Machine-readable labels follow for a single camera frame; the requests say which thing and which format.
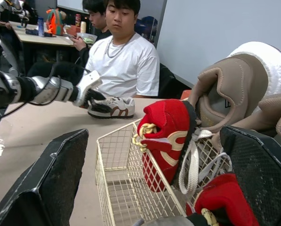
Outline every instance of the black cable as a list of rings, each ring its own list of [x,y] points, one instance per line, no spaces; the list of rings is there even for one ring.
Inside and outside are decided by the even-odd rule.
[[[44,85],[44,87],[41,89],[41,91],[40,91],[38,94],[40,94],[41,92],[43,92],[44,89],[47,87],[47,85],[50,83],[50,80],[52,79],[53,75],[55,74],[56,67],[57,67],[59,64],[60,64],[60,62],[57,62],[57,63],[54,63],[54,64],[52,65],[52,69],[51,69],[51,71],[50,71],[49,79],[48,79],[48,81],[46,82],[46,84]],[[83,69],[83,70],[85,70],[87,73],[90,73],[90,72],[91,72],[91,71],[89,71],[88,69],[86,69],[86,68],[84,68],[84,67],[82,67],[82,66],[80,66],[80,65],[75,65],[75,66],[76,66],[76,67],[79,67],[79,68],[81,68],[81,69]],[[9,113],[7,113],[7,114],[1,116],[1,117],[0,117],[0,120],[3,119],[3,118],[5,118],[5,117],[7,117],[7,116],[9,116],[9,115],[11,115],[12,113],[14,113],[14,112],[16,112],[16,111],[18,111],[18,110],[20,110],[22,107],[24,107],[24,106],[27,105],[27,104],[31,104],[31,105],[34,105],[34,106],[47,106],[47,105],[51,104],[52,102],[54,102],[54,100],[57,98],[57,96],[59,95],[59,92],[60,92],[60,90],[61,90],[62,79],[61,79],[60,76],[58,76],[58,78],[59,78],[59,80],[60,80],[60,82],[59,82],[59,87],[58,87],[58,92],[57,92],[56,96],[55,96],[51,101],[49,101],[49,102],[46,103],[46,104],[34,104],[34,103],[31,103],[31,102],[25,102],[25,103],[21,104],[19,107],[17,107],[16,109],[14,109],[14,110],[10,111]]]

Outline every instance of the chair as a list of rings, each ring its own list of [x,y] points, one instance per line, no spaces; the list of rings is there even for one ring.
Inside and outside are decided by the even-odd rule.
[[[190,89],[179,82],[175,75],[163,64],[160,64],[158,99],[180,99],[184,90]]]

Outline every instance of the red sneaker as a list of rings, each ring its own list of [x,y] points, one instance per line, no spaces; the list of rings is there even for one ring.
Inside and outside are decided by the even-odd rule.
[[[198,194],[194,209],[199,214],[202,209],[208,209],[215,216],[216,210],[225,210],[227,220],[235,226],[259,225],[233,173],[223,174],[208,183]],[[186,214],[193,214],[190,204],[186,205]]]
[[[149,149],[165,179],[172,183],[184,145],[188,145],[196,127],[196,113],[188,101],[158,101],[144,108],[146,115],[138,126],[143,151]],[[147,153],[142,158],[145,182],[153,192],[164,190],[156,168]]]

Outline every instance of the beige tabletop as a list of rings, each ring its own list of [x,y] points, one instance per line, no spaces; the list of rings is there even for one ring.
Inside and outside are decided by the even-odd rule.
[[[20,23],[10,22],[10,24],[12,25],[14,32],[21,42],[73,47],[73,42],[64,36],[56,35],[55,37],[40,37],[36,35],[25,34],[25,28],[18,27],[21,25]],[[26,28],[31,30],[36,29],[37,25],[28,24]],[[44,23],[44,29],[47,31],[46,23]]]
[[[0,201],[16,179],[33,164],[47,144],[71,131],[86,128],[89,140],[83,175],[75,199],[72,226],[103,225],[95,184],[96,140],[115,129],[143,117],[143,108],[156,99],[135,99],[131,120],[99,120],[72,103],[54,102],[44,107],[27,105],[0,122]]]

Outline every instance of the white wire basket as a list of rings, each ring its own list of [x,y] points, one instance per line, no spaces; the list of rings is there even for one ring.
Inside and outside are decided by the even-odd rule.
[[[148,151],[144,160],[149,169],[151,184],[162,191],[154,192],[144,177],[143,154],[132,143],[140,120],[119,128],[97,140],[96,184],[99,191],[101,211],[105,226],[132,226],[138,220],[150,221],[162,217],[186,217],[186,203],[193,204],[197,193],[206,185],[210,175],[226,172],[229,161],[218,162],[220,168],[212,167],[210,173],[198,186],[192,197],[182,195],[177,180],[171,186]],[[217,155],[209,139],[199,141],[200,168],[202,169]]]

